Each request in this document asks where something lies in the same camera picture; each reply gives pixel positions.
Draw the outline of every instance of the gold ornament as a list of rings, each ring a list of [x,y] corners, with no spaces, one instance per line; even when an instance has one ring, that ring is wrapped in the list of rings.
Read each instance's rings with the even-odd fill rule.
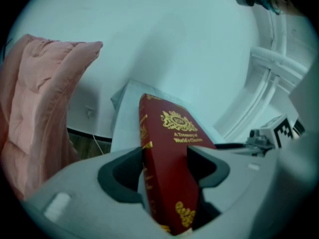
[[[161,225],[161,228],[164,229],[166,232],[171,234],[169,226]]]
[[[147,97],[148,97],[148,100],[151,100],[151,99],[162,100],[162,98],[158,98],[149,94],[147,94]]]
[[[147,117],[148,117],[148,115],[147,115],[147,114],[145,114],[145,115],[144,115],[144,117],[141,119],[140,124],[142,124],[142,123],[143,123],[143,121],[145,121],[145,120],[147,119]]]
[[[164,115],[161,115],[161,120],[164,121],[163,126],[168,129],[182,130],[182,131],[194,131],[198,129],[189,121],[186,117],[181,117],[180,114],[169,111],[169,114],[163,111]]]
[[[140,137],[141,137],[141,141],[144,140],[144,138],[148,135],[148,131],[146,130],[145,125],[142,125],[140,127]]]
[[[142,149],[150,149],[150,148],[152,148],[152,147],[153,147],[153,143],[152,143],[152,141],[150,141],[149,143],[145,144],[145,145],[142,147]]]
[[[196,211],[191,211],[190,208],[184,208],[184,204],[181,201],[176,203],[175,209],[179,214],[182,225],[188,228],[189,225],[193,223]]]

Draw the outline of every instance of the white wall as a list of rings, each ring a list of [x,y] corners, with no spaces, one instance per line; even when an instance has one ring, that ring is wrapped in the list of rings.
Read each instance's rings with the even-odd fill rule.
[[[265,69],[255,68],[250,77],[247,79],[245,87],[238,93],[236,99],[229,107],[224,116],[214,125],[216,130],[223,136],[226,136],[229,128],[234,125],[238,117],[245,111],[250,101],[253,99],[254,93],[262,79],[262,75]],[[263,95],[261,102],[256,107],[262,106],[265,96],[270,89],[271,84],[268,85],[265,94]],[[260,128],[262,125],[269,122],[271,119],[287,114],[288,120],[291,126],[294,126],[298,118],[298,113],[291,101],[289,100],[289,93],[283,90],[281,87],[277,87],[270,104],[266,107],[264,112],[258,118],[258,120],[251,125],[251,127],[245,128],[239,135],[235,136],[232,142],[245,142],[249,136],[251,129]]]
[[[305,17],[287,15],[287,56],[308,69],[319,52],[316,31]]]
[[[255,4],[252,7],[252,10],[259,30],[259,46],[265,49],[271,49],[271,32],[268,12],[265,10],[265,8],[258,4]]]
[[[260,38],[252,9],[235,0],[32,0],[9,38],[25,33],[103,41],[72,97],[68,126],[105,137],[110,96],[128,78],[193,104],[213,125],[244,86]],[[86,118],[85,105],[96,118]]]

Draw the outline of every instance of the pink blanket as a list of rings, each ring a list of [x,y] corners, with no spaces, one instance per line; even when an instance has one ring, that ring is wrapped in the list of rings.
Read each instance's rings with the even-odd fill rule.
[[[0,69],[0,160],[20,199],[78,160],[66,129],[72,92],[102,42],[23,36]]]

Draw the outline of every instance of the red book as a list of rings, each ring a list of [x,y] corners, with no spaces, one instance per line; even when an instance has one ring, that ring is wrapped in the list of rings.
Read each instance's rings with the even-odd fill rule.
[[[216,147],[184,107],[148,94],[140,100],[140,131],[152,217],[178,235],[191,228],[198,200],[187,146]]]

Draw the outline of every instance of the wall outlet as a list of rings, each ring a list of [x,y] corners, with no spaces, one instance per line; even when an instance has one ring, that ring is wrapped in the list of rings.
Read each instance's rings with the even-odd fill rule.
[[[88,119],[95,116],[95,108],[85,106],[85,110],[86,110],[86,116],[88,117]]]

